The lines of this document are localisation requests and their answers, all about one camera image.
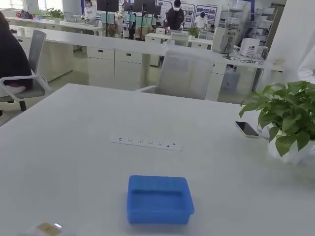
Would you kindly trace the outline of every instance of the white cabinet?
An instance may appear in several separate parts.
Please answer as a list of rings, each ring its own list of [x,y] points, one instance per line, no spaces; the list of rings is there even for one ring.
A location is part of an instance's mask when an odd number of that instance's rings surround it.
[[[210,101],[217,101],[223,82],[223,77],[226,70],[226,64],[215,63],[210,76],[210,81],[207,89],[206,99]]]
[[[115,62],[115,82],[116,89],[136,90],[141,88],[141,64],[116,61]]]
[[[161,43],[161,39],[146,37],[146,42],[160,44]],[[159,65],[159,58],[160,58],[159,56],[151,55],[151,63],[150,63],[150,65],[158,66]]]
[[[88,58],[89,85],[117,89],[114,66],[114,60]]]
[[[89,85],[117,89],[114,58],[114,50],[88,48]]]
[[[115,81],[118,89],[141,88],[142,54],[115,50]]]
[[[59,30],[59,31],[62,30],[61,26],[56,26],[56,25],[44,25],[43,28],[46,30]]]
[[[191,47],[192,47],[192,48],[207,49],[207,48],[208,48],[208,44],[198,43],[198,42],[192,42],[192,43],[191,43]]]

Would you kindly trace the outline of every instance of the blue box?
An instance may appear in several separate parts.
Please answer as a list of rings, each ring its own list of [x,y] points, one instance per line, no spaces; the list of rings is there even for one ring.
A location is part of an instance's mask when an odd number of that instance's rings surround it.
[[[130,176],[127,217],[131,224],[187,224],[194,212],[183,177]]]

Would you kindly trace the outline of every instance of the electrical outlet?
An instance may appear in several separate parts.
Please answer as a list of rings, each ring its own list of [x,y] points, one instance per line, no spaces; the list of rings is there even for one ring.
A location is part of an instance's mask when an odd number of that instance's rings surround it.
[[[147,138],[136,138],[132,136],[112,136],[110,142],[118,144],[128,144],[140,147],[159,148],[165,150],[182,151],[183,147],[175,142],[156,141]]]

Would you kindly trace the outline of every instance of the white lab coat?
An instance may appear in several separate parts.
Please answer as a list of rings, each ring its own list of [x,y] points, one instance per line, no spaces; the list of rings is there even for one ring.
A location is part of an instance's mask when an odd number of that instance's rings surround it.
[[[201,18],[201,16],[197,16],[195,19],[195,24],[197,28],[204,29],[208,24],[208,19],[206,16],[204,18]]]
[[[90,23],[96,20],[96,6],[92,5],[90,7],[85,6],[84,7],[84,19],[89,19]]]
[[[303,60],[300,68],[298,69],[298,75],[300,80],[305,80],[315,84],[315,46],[311,52]]]

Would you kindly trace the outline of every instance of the office chair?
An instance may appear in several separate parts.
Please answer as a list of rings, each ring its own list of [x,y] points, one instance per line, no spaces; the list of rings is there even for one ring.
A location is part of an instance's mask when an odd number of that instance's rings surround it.
[[[200,31],[198,38],[207,39],[207,32],[206,31]]]
[[[207,39],[207,40],[213,40],[213,35],[214,35],[214,34],[215,34],[215,33],[207,32],[206,39]]]
[[[213,65],[214,60],[208,54],[168,50],[157,86],[136,91],[205,100]]]
[[[29,54],[29,64],[32,70],[32,74],[30,76],[13,76],[13,77],[3,77],[0,79],[0,87],[9,95],[6,97],[0,97],[0,102],[10,102],[13,100],[19,101],[21,111],[26,110],[26,105],[24,99],[31,97],[41,97],[49,94],[51,92],[51,88],[49,87],[47,81],[37,74],[38,63],[40,54],[44,45],[44,41],[46,39],[46,34],[34,30],[33,36],[31,39],[31,48]],[[31,89],[27,89],[21,93],[13,94],[10,90],[7,90],[4,82],[6,80],[25,80],[25,79],[33,79],[33,87]]]
[[[76,20],[74,14],[73,14],[72,12],[66,12],[66,11],[65,11],[63,14],[64,14],[65,20],[66,20],[67,22],[74,22],[74,23],[77,23],[77,20]]]
[[[189,35],[186,33],[171,33],[171,42],[174,41],[175,45],[188,46]]]

